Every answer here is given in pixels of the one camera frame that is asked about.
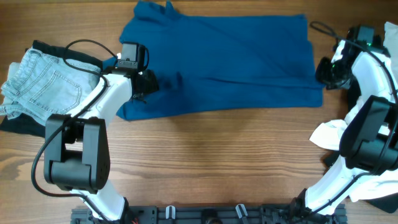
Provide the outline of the blue t-shirt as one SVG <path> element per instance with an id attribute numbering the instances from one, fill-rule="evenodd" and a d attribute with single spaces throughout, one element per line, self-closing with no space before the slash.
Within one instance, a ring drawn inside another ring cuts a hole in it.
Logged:
<path id="1" fill-rule="evenodd" d="M 121 42 L 149 50 L 159 90 L 118 109 L 126 120 L 239 108 L 319 107 L 307 19 L 186 16 L 141 1 Z"/>

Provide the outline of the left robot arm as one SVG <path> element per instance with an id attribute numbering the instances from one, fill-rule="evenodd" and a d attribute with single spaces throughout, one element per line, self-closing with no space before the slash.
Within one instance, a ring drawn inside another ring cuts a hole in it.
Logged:
<path id="1" fill-rule="evenodd" d="M 148 65 L 147 47 L 123 43 L 114 65 L 95 74 L 99 82 L 87 98 L 67 114 L 48 118 L 45 142 L 31 168 L 37 191 L 49 197 L 80 198 L 93 223 L 138 223 L 127 199 L 108 179 L 111 160 L 106 128 L 125 102 L 144 101 L 159 90 Z"/>

